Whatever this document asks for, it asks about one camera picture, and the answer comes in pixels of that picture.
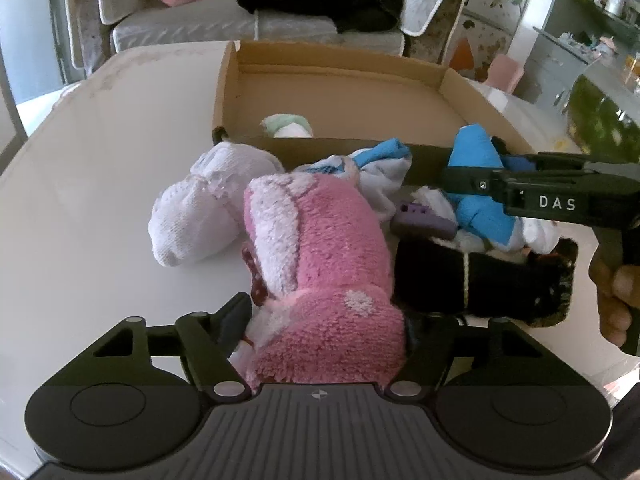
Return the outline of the person's right hand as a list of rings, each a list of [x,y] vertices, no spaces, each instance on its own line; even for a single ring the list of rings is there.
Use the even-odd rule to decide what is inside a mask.
[[[639,309],[639,268],[612,268],[605,262],[606,251],[600,246],[594,253],[589,276],[597,287],[600,333],[620,348],[627,340],[632,310]]]

